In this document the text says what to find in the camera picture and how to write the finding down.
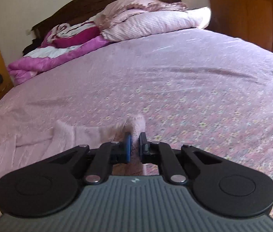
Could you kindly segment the pink floral bed sheet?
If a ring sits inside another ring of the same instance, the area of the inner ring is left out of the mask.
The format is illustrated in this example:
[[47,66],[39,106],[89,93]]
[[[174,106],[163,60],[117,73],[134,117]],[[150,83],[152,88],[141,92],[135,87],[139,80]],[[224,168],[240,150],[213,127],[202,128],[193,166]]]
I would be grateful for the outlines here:
[[136,114],[149,140],[273,179],[273,53],[201,29],[112,43],[14,87],[0,101],[0,177],[83,143],[68,140],[77,126]]

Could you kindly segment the pink cable-knit sweater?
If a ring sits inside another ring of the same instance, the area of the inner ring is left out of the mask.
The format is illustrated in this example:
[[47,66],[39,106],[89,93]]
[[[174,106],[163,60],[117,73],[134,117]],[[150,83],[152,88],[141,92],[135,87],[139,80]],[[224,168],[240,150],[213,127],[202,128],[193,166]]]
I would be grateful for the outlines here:
[[116,175],[146,175],[138,145],[139,135],[144,131],[145,118],[138,114],[102,127],[72,126],[58,120],[49,130],[0,137],[0,177],[77,145],[93,149],[105,142],[123,141],[126,132],[132,135],[131,161],[116,166],[113,171]]

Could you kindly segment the brown wooden dresser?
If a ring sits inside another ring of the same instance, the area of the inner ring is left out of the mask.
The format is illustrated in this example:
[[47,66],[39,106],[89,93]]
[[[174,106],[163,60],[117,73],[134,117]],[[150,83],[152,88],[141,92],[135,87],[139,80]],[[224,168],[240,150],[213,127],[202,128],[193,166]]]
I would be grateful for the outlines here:
[[208,29],[273,52],[273,0],[209,0]]

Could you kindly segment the dark wooden headboard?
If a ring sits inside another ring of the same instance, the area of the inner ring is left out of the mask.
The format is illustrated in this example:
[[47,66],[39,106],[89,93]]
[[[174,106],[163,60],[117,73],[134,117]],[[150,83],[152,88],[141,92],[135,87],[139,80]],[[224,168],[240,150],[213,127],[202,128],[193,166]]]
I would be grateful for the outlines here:
[[[23,55],[41,46],[47,33],[56,25],[69,23],[75,25],[88,20],[98,12],[117,0],[72,0],[60,8],[55,14],[32,27],[35,39],[32,44],[24,48]],[[166,3],[180,2],[181,0],[160,0]]]

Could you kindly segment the magenta and white quilt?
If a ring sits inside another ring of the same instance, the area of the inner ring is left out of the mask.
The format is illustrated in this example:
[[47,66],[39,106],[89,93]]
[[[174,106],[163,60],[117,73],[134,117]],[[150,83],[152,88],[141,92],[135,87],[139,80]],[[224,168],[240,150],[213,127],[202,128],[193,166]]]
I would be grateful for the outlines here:
[[68,61],[108,45],[92,21],[71,26],[60,24],[50,30],[42,44],[8,65],[15,85],[49,71]]

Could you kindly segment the pale pink ruffled pillow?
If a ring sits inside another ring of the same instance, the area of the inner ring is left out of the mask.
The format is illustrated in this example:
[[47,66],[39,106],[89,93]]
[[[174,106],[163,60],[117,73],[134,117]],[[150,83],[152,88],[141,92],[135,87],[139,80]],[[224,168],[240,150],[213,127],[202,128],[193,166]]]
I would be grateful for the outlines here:
[[189,9],[183,2],[117,0],[97,14],[95,24],[104,39],[120,42],[182,29],[205,29],[211,9]]

